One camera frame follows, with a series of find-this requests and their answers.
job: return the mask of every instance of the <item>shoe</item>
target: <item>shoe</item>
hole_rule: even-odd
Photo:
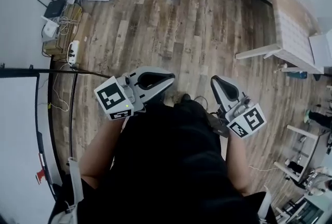
[[[310,110],[306,110],[305,116],[303,118],[303,122],[304,123],[307,123],[310,120],[310,118],[309,118],[309,112],[310,112]]]
[[[191,101],[191,97],[189,94],[184,94],[181,98],[181,102],[188,102],[188,101]]]
[[[289,159],[286,159],[285,165],[288,166],[288,165],[290,165],[290,163],[291,163],[291,161]]]

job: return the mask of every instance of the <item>white board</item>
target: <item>white board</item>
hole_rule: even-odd
[[[54,198],[36,135],[36,77],[0,78],[0,214],[8,223],[45,224]]]

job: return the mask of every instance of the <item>power strip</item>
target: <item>power strip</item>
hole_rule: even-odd
[[[78,54],[78,46],[79,46],[79,41],[78,40],[74,40],[72,41],[68,48],[69,52],[68,52],[68,62],[69,64],[75,64],[76,63],[76,59],[77,59],[77,54]]]

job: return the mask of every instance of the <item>black shoe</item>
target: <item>black shoe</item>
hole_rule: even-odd
[[[191,101],[191,97],[189,94],[184,94],[181,98],[181,102],[188,102],[188,101]]]

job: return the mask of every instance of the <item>wooden floor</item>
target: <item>wooden floor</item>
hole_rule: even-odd
[[[167,91],[166,104],[173,105],[185,92],[201,95],[209,102],[208,111],[217,105],[210,87],[213,75],[236,79],[260,106],[268,124],[246,140],[250,165],[273,168],[274,160],[286,159],[285,149],[292,144],[287,124],[304,127],[305,109],[327,98],[326,80],[288,78],[273,73],[282,61],[270,57],[235,60],[234,55],[275,41],[272,7],[259,0],[110,0],[84,2],[93,26],[81,68],[119,75],[138,66],[160,66],[176,75]],[[56,90],[69,102],[72,76],[61,75]],[[105,120],[93,90],[105,79],[78,76],[74,117],[74,157],[79,159]],[[61,105],[56,95],[53,103]],[[63,169],[68,158],[68,112],[53,109],[57,150]],[[298,198],[300,189],[283,179],[280,170],[252,170],[252,192],[266,185],[273,206]]]

